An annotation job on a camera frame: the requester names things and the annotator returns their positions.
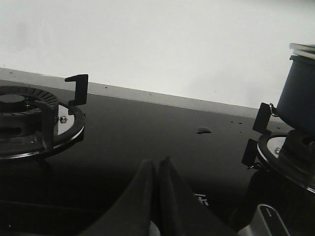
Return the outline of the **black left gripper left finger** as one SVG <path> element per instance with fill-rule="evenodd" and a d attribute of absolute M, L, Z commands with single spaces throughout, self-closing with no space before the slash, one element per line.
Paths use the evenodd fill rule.
<path fill-rule="evenodd" d="M 155 168 L 150 160 L 142 161 L 124 193 L 81 236 L 148 236 L 151 222 Z"/>

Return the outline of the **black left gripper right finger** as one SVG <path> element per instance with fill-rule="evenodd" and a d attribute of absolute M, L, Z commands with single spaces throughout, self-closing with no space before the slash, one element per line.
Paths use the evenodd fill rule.
<path fill-rule="evenodd" d="M 160 163 L 158 184 L 163 236 L 237 235 L 201 204 L 168 157 Z"/>

